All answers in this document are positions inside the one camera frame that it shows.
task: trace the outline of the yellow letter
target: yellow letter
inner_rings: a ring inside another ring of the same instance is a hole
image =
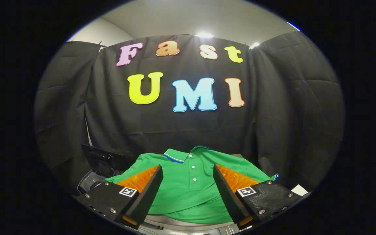
[[[231,107],[243,106],[244,101],[242,100],[242,95],[240,94],[240,86],[239,86],[239,84],[242,81],[234,77],[224,79],[224,81],[228,84],[228,88],[230,90],[230,102],[228,103],[228,105]]]
[[[200,50],[200,55],[202,57],[209,59],[217,59],[217,53],[215,52],[215,48],[213,46],[201,45]]]
[[[178,43],[175,41],[162,42],[158,45],[157,56],[176,55],[179,53]]]
[[[159,97],[159,84],[163,73],[155,72],[149,73],[149,78],[152,79],[152,91],[149,95],[142,95],[140,87],[142,85],[142,79],[145,77],[143,74],[135,74],[129,76],[127,81],[130,82],[129,96],[130,100],[136,104],[150,104]]]
[[[237,57],[237,54],[240,54],[241,52],[239,50],[236,50],[236,47],[228,46],[228,47],[225,47],[224,49],[228,51],[228,57],[231,59],[231,61],[234,61],[236,63],[241,63],[243,61],[242,58]]]

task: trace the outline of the shirt sleeve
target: shirt sleeve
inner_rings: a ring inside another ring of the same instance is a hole
[[[130,168],[128,168],[123,174],[107,178],[105,180],[111,183],[118,183],[154,166],[155,164],[149,160],[149,155],[147,153],[144,153],[141,154],[137,158],[136,162]]]
[[[279,176],[279,174],[276,174],[272,177],[267,176],[263,171],[261,171],[259,168],[257,168],[254,164],[250,163],[246,159],[241,159],[239,162],[239,165],[237,166],[237,172],[251,177],[254,180],[257,180],[259,182],[263,182],[266,180],[276,180],[276,178]]]

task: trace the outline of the ceiling light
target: ceiling light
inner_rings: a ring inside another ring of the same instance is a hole
[[[253,49],[255,46],[259,46],[259,43],[255,42],[255,43],[250,47],[250,49]]]
[[[294,27],[296,30],[300,31],[297,27],[295,27],[294,25],[292,25],[290,22],[287,22],[288,24],[290,24],[292,27]]]
[[[199,34],[194,34],[194,36],[198,36],[198,37],[201,37],[201,38],[212,38],[212,37],[214,37],[214,35],[210,34],[210,33],[199,33]]]

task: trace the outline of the pink letter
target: pink letter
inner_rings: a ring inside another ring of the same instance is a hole
[[[238,78],[230,77],[224,80],[228,84],[230,90],[230,102],[228,103],[231,107],[241,107],[244,105],[242,100],[242,95],[240,94],[239,84],[242,82]]]
[[[136,48],[140,49],[140,48],[143,47],[143,43],[136,43],[136,44],[132,44],[132,45],[128,45],[128,46],[122,46],[120,48],[121,49],[120,59],[118,60],[118,62],[117,62],[117,64],[115,66],[119,67],[121,65],[130,64],[131,60],[129,60],[129,56],[131,56],[132,58],[134,58],[134,56],[137,53],[137,49],[136,48],[130,50],[133,47],[136,47]]]

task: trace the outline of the button placket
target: button placket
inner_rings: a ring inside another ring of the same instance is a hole
[[[199,178],[198,170],[196,166],[197,166],[197,160],[194,158],[194,155],[190,153],[188,155],[190,189],[200,188],[200,183],[199,183],[200,178]]]

